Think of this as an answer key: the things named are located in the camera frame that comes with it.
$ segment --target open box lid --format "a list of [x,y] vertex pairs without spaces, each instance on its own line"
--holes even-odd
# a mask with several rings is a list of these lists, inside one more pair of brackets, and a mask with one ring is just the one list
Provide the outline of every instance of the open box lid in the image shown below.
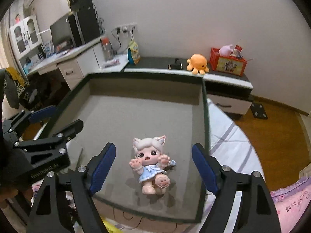
[[[84,129],[76,138],[85,153],[81,165],[107,142],[116,145],[116,159],[95,198],[151,220],[201,221],[206,190],[191,157],[195,143],[209,148],[206,92],[201,77],[89,74],[59,104],[40,138],[76,119],[84,122]],[[163,196],[146,196],[141,192],[139,176],[128,165],[134,158],[133,138],[164,134],[164,153],[177,163],[167,172],[171,185]]]

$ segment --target red basket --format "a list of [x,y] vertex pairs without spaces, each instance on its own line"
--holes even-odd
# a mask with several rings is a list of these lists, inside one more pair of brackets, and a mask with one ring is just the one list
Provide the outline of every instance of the red basket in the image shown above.
[[211,49],[210,63],[214,71],[243,76],[247,61],[244,58],[224,57],[219,54],[219,49]]

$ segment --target plush toy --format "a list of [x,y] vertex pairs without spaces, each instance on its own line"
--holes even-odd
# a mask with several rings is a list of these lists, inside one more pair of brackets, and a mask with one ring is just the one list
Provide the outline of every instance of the plush toy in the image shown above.
[[209,69],[207,67],[207,59],[201,54],[193,54],[190,59],[187,60],[189,65],[187,66],[187,70],[191,71],[193,74],[200,74],[208,73]]
[[164,194],[170,184],[164,169],[176,163],[163,154],[165,139],[166,136],[134,138],[135,159],[132,159],[129,164],[133,171],[140,175],[139,183],[142,183],[143,194]]
[[230,54],[233,52],[233,49],[231,49],[232,45],[223,46],[219,49],[219,54],[224,57],[229,57]]

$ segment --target doll's head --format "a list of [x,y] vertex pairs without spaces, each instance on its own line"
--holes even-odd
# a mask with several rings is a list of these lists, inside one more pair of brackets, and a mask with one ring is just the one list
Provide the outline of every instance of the doll's head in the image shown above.
[[143,166],[155,165],[158,163],[158,157],[163,152],[165,139],[165,135],[144,139],[134,138],[133,148],[135,157],[141,159]]

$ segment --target person's hand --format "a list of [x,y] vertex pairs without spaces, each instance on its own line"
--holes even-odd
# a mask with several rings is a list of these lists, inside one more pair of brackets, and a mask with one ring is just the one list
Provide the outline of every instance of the person's hand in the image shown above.
[[[5,209],[7,207],[7,202],[5,201],[8,198],[14,198],[17,196],[18,190],[10,187],[0,188],[0,208]],[[23,192],[23,195],[27,200],[31,200],[34,192],[32,186]]]

